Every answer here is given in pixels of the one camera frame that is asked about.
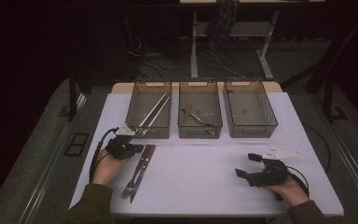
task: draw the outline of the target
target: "gray floor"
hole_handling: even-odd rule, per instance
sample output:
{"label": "gray floor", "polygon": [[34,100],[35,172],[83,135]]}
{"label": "gray floor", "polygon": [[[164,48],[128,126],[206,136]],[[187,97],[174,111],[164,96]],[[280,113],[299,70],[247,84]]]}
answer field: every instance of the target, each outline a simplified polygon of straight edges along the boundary
{"label": "gray floor", "polygon": [[[255,50],[260,48],[262,42],[242,39],[230,44],[227,50],[217,53],[216,56],[236,73],[247,77],[262,77],[255,56]],[[274,80],[285,81],[310,67],[324,55],[329,44],[327,40],[272,42],[267,59]],[[178,60],[152,57],[150,59],[152,63],[147,64],[156,67],[163,77],[189,77],[190,64],[187,60],[189,51],[185,50],[187,53]],[[200,51],[198,56],[200,77],[223,79],[236,76],[222,69],[213,55],[208,52]],[[150,67],[142,66],[140,69],[148,77],[159,77],[156,70]],[[331,149],[332,162],[327,175],[345,210],[344,217],[334,217],[334,219],[337,223],[358,223],[358,180],[356,179],[358,173],[348,168],[353,165],[345,160],[349,154],[342,153],[342,148],[347,149],[358,164],[358,111],[345,93],[335,88],[333,104],[340,106],[348,119],[337,120],[334,124],[330,124],[321,113],[323,93],[306,94],[304,87],[307,80],[304,78],[284,91],[289,93],[323,166],[328,163],[324,140]],[[60,117],[62,109],[68,105],[67,88],[68,83],[65,81],[52,95],[45,113],[0,190],[0,223],[60,223],[67,211],[104,100],[110,91],[105,87],[95,88],[91,94],[79,101],[79,112],[75,119],[69,122],[67,117]],[[85,151],[80,157],[64,156],[63,152],[75,133],[89,133]],[[317,176],[309,176],[308,180],[317,181]],[[290,223],[290,220],[287,217],[278,217],[272,223]]]}

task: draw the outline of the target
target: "sleeve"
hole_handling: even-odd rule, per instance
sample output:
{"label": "sleeve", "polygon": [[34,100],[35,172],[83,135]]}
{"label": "sleeve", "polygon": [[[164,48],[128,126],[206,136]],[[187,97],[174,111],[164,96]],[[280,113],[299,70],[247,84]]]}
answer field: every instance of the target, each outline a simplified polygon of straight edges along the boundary
{"label": "sleeve", "polygon": [[332,224],[314,201],[299,204],[287,209],[293,224]]}
{"label": "sleeve", "polygon": [[110,224],[112,189],[107,186],[88,184],[80,201],[69,209],[64,224]]}

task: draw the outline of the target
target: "person's hand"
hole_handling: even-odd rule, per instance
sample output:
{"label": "person's hand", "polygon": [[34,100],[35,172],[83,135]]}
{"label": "person's hand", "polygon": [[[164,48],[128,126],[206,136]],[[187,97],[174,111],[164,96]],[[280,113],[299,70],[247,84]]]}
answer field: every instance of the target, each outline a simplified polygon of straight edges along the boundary
{"label": "person's hand", "polygon": [[122,165],[124,165],[131,158],[124,160],[117,160],[113,158],[108,152],[103,149],[98,154],[97,167],[95,168],[92,184],[108,185],[113,179],[116,178]]}
{"label": "person's hand", "polygon": [[289,206],[296,206],[310,200],[310,197],[291,176],[287,176],[286,181],[282,185],[265,186],[263,188],[281,195]]}

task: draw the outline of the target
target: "plastic storage bin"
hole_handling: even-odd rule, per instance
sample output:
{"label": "plastic storage bin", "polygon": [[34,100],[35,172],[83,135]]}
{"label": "plastic storage bin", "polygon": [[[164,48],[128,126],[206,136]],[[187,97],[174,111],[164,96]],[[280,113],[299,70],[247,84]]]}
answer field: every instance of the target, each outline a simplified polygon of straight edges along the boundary
{"label": "plastic storage bin", "polygon": [[213,78],[181,79],[178,110],[180,138],[220,137],[222,116],[217,82]]}
{"label": "plastic storage bin", "polygon": [[278,121],[261,81],[228,77],[223,95],[232,138],[271,137]]}
{"label": "plastic storage bin", "polygon": [[171,85],[170,79],[135,81],[126,118],[134,138],[170,138]]}

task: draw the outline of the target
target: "white table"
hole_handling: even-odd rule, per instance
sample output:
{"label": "white table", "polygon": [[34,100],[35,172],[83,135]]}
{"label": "white table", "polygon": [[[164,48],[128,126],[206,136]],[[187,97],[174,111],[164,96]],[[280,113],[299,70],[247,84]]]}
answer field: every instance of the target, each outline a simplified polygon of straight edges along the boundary
{"label": "white table", "polygon": [[[89,183],[89,168],[98,142],[111,128],[123,124],[131,99],[131,89],[116,85],[109,94],[89,154],[79,177],[71,203],[73,206]],[[284,92],[269,92],[279,126],[270,138],[239,138],[228,135],[223,95],[220,106],[223,129],[219,139],[180,139],[178,137],[178,93],[172,85],[171,137],[165,140],[134,139],[133,144],[153,144],[156,151],[134,198],[119,196],[131,179],[140,158],[136,154],[111,186],[114,193],[111,212],[116,217],[276,217],[286,214],[286,204],[277,202],[272,193],[249,187],[238,178],[234,168],[261,172],[261,162],[249,161],[248,153],[262,154],[270,147],[300,150],[301,156],[282,160],[297,168],[310,183],[310,197],[327,216],[343,216],[342,205],[319,163],[292,103]]]}

